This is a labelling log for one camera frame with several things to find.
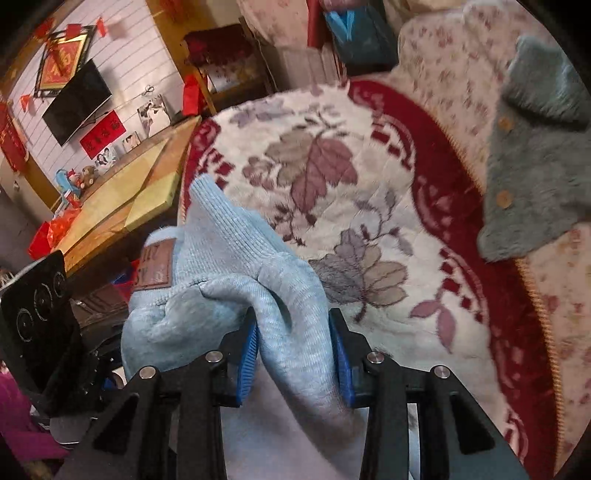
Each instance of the red bag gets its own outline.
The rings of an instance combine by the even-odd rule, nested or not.
[[[198,115],[203,107],[205,107],[205,97],[197,79],[193,75],[187,75],[183,89],[183,115]]]
[[[72,226],[72,222],[80,213],[79,208],[68,208],[59,217],[54,218],[49,224],[49,231],[47,232],[47,242],[51,249],[57,247],[61,239],[66,236],[68,230]]]
[[[49,232],[49,223],[43,222],[29,245],[29,257],[33,260],[39,260],[51,253],[51,248],[47,242],[47,232]]]

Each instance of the television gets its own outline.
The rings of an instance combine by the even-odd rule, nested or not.
[[[92,60],[76,72],[43,114],[61,147],[107,101],[111,91]]]

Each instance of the pink cloth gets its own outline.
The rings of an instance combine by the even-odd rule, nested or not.
[[[30,417],[31,402],[10,373],[0,373],[0,433],[21,462],[64,458],[68,451],[42,432]]]

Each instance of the leaf pattern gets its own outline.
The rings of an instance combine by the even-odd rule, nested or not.
[[[271,98],[247,103],[246,106],[236,107],[236,114],[230,119],[231,124],[237,124],[238,128],[250,125],[254,120],[259,122],[270,122],[275,118],[286,115],[293,115],[291,108],[283,106],[283,99]]]
[[[435,313],[437,315],[437,337],[448,353],[452,352],[453,339],[456,336],[457,321],[450,310],[441,303],[441,296],[436,295],[435,300],[423,300],[410,311],[410,318],[426,319]]]
[[[444,306],[441,307],[437,316],[437,336],[448,353],[451,353],[452,342],[456,336],[456,319]]]
[[[275,183],[269,177],[272,169],[272,162],[262,160],[259,157],[250,157],[248,165],[242,169],[242,175],[248,179],[253,187],[262,186],[265,190],[273,190]]]
[[[292,130],[280,136],[278,142],[267,148],[265,155],[281,164],[277,174],[277,185],[287,187],[306,168],[308,153],[314,137],[303,129]]]
[[[410,318],[422,318],[426,319],[433,315],[435,312],[439,311],[441,308],[441,302],[438,300],[424,300],[418,305],[415,305],[414,308],[410,311]]]
[[[336,187],[341,181],[357,183],[357,171],[349,147],[335,138],[316,137],[308,153],[306,168],[291,185],[291,198],[298,210],[307,213],[316,200],[325,197],[326,184]]]
[[[334,254],[310,265],[324,285],[326,296],[339,304],[362,302],[357,318],[360,322],[367,305],[387,307],[404,300],[406,292],[400,285],[407,278],[407,268],[392,261],[381,260],[377,245],[366,246],[353,229],[340,234],[340,244]]]

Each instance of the white wall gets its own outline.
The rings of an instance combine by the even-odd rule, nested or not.
[[[109,24],[120,21],[125,30],[125,37],[117,40],[113,40],[108,33],[104,38],[97,33],[90,46],[88,58],[94,60],[113,93],[113,98],[101,112],[116,110],[125,128],[130,132],[136,131],[143,139],[137,108],[147,99],[133,98],[142,93],[147,85],[152,85],[155,87],[154,95],[162,94],[170,115],[174,115],[182,105],[182,78],[144,0],[85,0],[56,30],[64,30],[69,23],[94,25],[101,15],[107,28]],[[33,99],[34,115],[23,113],[20,97],[34,91],[42,52],[43,49],[40,49],[25,68],[9,97],[14,101],[14,111],[27,136],[27,145],[33,157],[47,177],[55,182],[57,170],[73,168],[79,171],[92,163],[80,146],[80,139],[92,126],[81,129],[64,147],[60,147],[41,118],[53,99],[45,99],[44,102]]]
[[[242,16],[236,0],[206,0],[205,5],[217,27],[238,23]]]

